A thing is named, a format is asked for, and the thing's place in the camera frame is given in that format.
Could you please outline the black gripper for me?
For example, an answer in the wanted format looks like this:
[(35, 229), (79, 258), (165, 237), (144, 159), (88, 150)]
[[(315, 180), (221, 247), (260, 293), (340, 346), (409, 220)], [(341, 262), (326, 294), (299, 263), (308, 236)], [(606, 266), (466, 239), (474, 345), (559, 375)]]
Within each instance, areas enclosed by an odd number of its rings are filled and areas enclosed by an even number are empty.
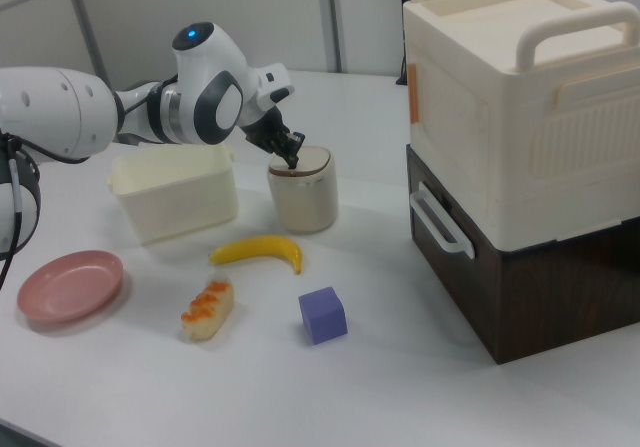
[(289, 169), (297, 167), (305, 136), (291, 131), (284, 124), (278, 107), (271, 108), (261, 119), (244, 126), (242, 131), (247, 141), (269, 154), (281, 157)]

